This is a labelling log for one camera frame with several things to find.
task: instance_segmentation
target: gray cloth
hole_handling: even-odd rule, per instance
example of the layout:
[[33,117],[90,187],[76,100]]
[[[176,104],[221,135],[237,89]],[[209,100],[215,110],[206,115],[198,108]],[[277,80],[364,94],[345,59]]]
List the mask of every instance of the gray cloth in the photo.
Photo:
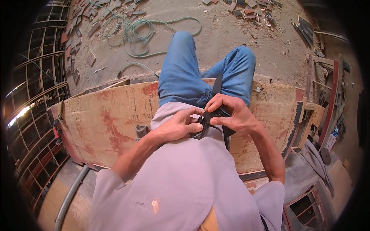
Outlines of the gray cloth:
[[309,139],[306,140],[305,145],[301,151],[301,155],[306,159],[306,161],[311,165],[315,172],[323,179],[326,186],[329,188],[332,197],[334,197],[333,181],[328,173],[328,166],[326,166],[316,150],[315,146]]
[[[152,129],[190,107],[164,104],[151,122]],[[220,231],[262,231],[260,214],[270,231],[280,230],[284,195],[284,185],[272,181],[252,196],[238,176],[222,133],[210,127],[201,140],[164,144],[127,186],[113,171],[99,171],[89,230],[196,231],[212,206]]]

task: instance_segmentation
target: jeans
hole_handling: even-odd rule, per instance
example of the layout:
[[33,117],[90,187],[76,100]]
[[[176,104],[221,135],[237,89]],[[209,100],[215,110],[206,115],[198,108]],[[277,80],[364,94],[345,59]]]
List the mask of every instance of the jeans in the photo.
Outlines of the jeans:
[[213,86],[202,78],[222,75],[222,94],[239,97],[250,104],[256,57],[247,47],[236,47],[209,70],[200,73],[191,34],[176,32],[159,76],[159,106],[168,102],[187,103],[204,108],[212,98]]

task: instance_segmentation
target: forearm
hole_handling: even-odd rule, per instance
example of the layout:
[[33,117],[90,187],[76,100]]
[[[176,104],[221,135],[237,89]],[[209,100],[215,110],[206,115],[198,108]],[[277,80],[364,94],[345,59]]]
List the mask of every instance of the forearm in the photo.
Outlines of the forearm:
[[275,143],[267,134],[263,125],[255,119],[252,129],[249,131],[255,143],[263,167],[270,181],[277,180],[284,184],[285,163]]
[[139,171],[144,162],[161,143],[162,140],[155,130],[149,132],[128,152],[118,157],[112,166],[112,170],[126,182]]

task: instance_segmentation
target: hand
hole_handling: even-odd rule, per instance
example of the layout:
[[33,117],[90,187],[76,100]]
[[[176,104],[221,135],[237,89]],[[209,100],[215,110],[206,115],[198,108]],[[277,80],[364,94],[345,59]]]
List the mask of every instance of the hand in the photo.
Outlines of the hand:
[[198,108],[180,110],[152,132],[155,133],[161,143],[189,137],[189,133],[203,130],[203,126],[197,123],[197,119],[190,116],[192,114],[202,115],[203,113],[204,111]]
[[243,100],[218,93],[206,105],[206,112],[213,112],[221,105],[231,117],[213,117],[211,125],[224,125],[237,132],[250,132],[259,122]]

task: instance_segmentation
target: metal pipe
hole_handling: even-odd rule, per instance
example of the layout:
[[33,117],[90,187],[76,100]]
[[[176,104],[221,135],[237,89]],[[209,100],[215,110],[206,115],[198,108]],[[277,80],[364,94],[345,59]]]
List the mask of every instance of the metal pipe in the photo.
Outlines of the metal pipe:
[[74,180],[71,188],[68,190],[62,205],[60,206],[59,212],[57,217],[55,218],[55,224],[54,224],[54,231],[60,231],[62,228],[63,220],[65,217],[65,214],[67,213],[68,207],[78,189],[80,184],[82,183],[82,180],[86,176],[87,172],[89,171],[89,167],[87,165],[84,165],[81,172],[78,174],[76,179]]

